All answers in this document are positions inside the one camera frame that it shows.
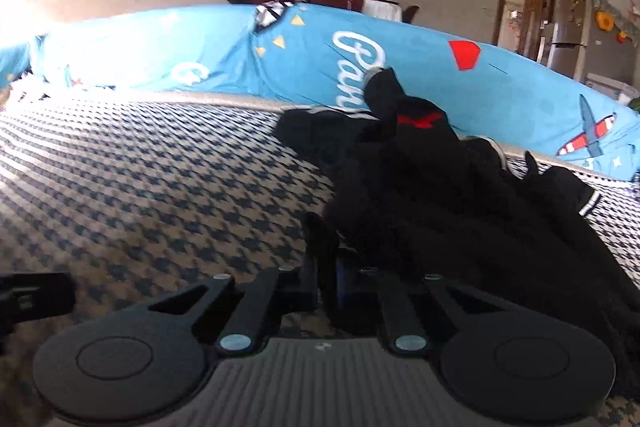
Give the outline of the silver refrigerator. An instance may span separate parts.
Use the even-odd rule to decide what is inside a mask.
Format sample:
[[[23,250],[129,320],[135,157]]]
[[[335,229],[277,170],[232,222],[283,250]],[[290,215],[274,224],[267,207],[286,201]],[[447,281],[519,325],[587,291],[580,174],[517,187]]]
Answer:
[[[587,83],[630,86],[639,54],[639,0],[556,0],[547,66]]]

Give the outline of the blue printed sofa cover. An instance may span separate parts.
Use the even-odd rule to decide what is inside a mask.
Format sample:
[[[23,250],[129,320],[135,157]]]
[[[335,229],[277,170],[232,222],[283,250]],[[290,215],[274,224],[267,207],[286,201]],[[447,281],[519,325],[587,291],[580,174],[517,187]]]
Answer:
[[[1,81],[55,88],[251,95],[363,108],[371,70],[443,109],[464,134],[628,181],[632,109],[486,43],[315,4],[201,5],[67,23],[41,36],[3,26]]]

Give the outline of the table with white cloth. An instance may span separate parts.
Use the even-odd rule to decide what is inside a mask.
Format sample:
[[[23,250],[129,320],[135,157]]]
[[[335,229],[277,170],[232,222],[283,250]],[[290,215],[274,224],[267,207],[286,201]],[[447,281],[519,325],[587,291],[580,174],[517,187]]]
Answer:
[[[391,22],[402,22],[402,7],[395,2],[386,0],[363,0],[362,12],[364,15],[378,18],[379,20],[390,20]]]

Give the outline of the black jacket garment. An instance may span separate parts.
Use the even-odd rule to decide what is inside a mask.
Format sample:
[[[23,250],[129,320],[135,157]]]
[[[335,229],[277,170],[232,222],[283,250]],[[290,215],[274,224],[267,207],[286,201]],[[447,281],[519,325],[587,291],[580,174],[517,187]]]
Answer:
[[[639,289],[587,221],[596,192],[570,170],[517,176],[487,139],[372,74],[367,110],[289,109],[274,136],[334,187],[314,218],[369,267],[442,274],[585,329],[611,350],[614,390],[639,394]]]

